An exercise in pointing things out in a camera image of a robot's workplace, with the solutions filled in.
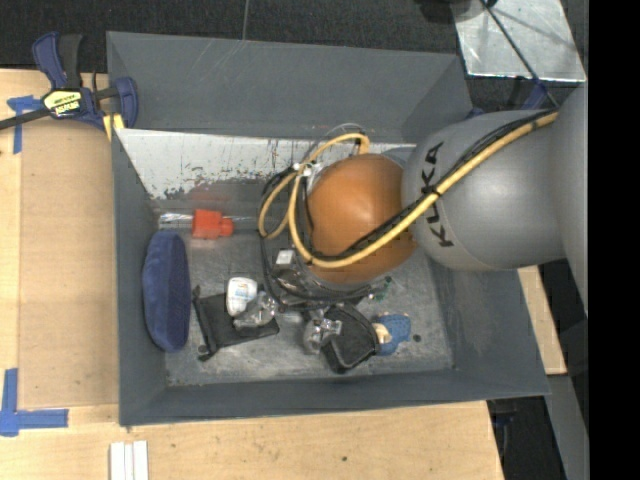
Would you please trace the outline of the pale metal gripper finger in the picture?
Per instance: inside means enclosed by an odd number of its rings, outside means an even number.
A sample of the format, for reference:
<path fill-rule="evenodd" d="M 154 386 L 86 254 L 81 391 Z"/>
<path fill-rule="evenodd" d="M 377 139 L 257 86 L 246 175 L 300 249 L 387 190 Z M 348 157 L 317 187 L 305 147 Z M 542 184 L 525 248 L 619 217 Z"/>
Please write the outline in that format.
<path fill-rule="evenodd" d="M 260 291 L 248 304 L 248 322 L 250 327 L 263 327 L 275 317 L 279 304 L 265 291 Z"/>
<path fill-rule="evenodd" d="M 329 318 L 310 320 L 303 331 L 303 348 L 306 354 L 319 354 L 322 347 L 335 336 L 340 336 L 343 329 L 341 320 Z"/>

